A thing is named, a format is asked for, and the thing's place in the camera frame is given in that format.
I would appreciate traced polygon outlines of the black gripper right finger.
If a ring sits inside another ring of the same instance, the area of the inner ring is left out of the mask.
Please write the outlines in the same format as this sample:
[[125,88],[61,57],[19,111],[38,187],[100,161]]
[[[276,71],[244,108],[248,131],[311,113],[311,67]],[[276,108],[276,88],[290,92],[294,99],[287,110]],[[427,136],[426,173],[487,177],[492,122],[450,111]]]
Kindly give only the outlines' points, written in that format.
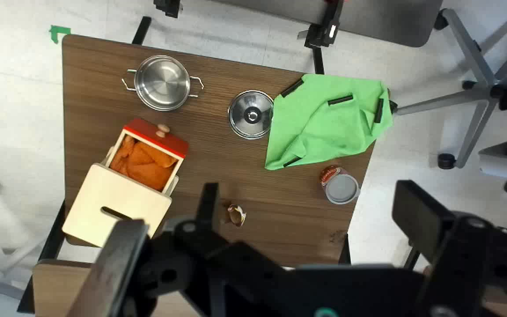
[[413,251],[433,261],[456,215],[412,180],[399,180],[394,191],[392,221]]

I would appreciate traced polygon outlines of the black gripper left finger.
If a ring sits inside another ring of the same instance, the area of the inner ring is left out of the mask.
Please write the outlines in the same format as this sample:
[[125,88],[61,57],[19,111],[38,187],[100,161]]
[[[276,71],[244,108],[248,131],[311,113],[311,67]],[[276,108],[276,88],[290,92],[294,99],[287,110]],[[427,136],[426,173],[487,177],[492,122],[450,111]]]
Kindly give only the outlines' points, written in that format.
[[135,314],[135,309],[126,303],[126,296],[146,240],[147,226],[142,221],[116,222],[66,317],[125,317]]

